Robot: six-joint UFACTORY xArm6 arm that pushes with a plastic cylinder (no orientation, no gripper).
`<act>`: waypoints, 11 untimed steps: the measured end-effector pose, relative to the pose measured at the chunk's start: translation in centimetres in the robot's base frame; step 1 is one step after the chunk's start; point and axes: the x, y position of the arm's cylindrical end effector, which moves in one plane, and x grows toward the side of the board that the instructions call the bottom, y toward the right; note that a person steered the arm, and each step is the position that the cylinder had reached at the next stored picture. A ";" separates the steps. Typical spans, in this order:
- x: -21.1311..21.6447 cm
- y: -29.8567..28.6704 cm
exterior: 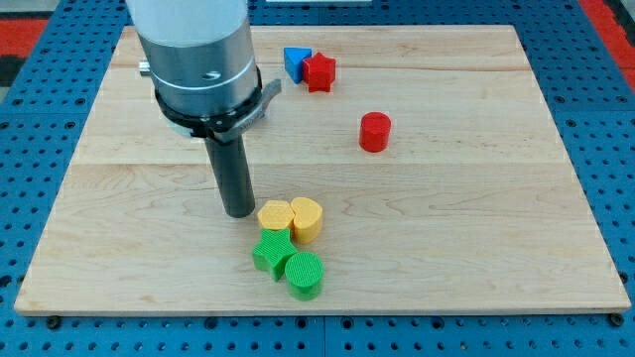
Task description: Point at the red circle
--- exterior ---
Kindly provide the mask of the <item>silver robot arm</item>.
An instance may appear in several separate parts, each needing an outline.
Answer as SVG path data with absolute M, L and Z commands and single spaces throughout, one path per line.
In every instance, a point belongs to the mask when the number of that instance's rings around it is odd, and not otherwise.
M 127 0 L 161 111 L 194 137 L 261 109 L 245 0 Z

